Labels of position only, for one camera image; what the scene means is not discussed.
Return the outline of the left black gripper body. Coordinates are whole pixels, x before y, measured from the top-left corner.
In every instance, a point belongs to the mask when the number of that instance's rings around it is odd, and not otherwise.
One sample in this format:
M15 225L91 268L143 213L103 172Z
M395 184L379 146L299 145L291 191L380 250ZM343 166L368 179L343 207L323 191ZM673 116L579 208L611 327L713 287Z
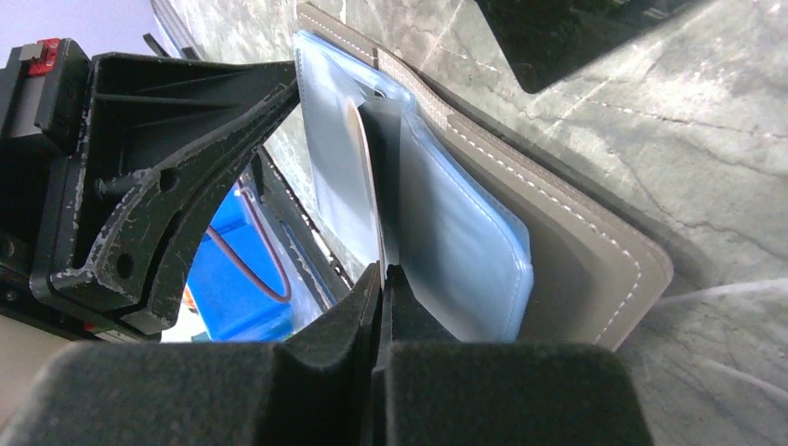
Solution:
M12 48L1 70L1 313L67 340L93 336L49 282L89 68L56 37Z

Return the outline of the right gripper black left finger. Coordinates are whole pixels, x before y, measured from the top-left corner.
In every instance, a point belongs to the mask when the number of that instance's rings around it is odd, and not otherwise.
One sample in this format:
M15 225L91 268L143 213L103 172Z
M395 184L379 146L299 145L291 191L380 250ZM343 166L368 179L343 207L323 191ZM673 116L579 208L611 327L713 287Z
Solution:
M5 445L357 445L380 268L278 343L79 342L37 375Z

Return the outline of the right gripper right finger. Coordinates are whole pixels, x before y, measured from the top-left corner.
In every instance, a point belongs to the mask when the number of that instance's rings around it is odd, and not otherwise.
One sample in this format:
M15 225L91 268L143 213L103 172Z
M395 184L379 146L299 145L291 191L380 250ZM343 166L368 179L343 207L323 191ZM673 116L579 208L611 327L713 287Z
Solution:
M375 445L651 445L632 380L604 348L463 343L387 269L372 372Z

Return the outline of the black card wallet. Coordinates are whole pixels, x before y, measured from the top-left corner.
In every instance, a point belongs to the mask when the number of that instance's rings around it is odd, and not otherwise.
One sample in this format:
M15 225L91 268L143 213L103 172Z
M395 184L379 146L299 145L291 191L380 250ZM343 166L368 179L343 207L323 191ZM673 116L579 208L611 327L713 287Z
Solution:
M538 93L697 5L691 0L479 0L519 86Z

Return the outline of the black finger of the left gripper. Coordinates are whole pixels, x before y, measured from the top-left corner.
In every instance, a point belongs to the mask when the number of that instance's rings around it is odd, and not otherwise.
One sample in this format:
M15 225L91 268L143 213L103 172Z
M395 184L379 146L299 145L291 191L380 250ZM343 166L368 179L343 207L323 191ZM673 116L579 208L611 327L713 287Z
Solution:
M96 56L76 152L52 165L33 296L127 335L171 328L213 215L297 102L289 60Z

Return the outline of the grey card holder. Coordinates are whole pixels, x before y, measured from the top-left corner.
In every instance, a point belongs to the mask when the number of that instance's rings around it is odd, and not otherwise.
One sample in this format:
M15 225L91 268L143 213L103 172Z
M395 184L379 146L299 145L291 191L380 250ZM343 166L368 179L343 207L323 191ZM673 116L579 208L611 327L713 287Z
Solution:
M673 279L664 249L446 103L378 43L312 4L296 14L302 30L411 90L449 152L528 226L536 281L519 336L618 348Z

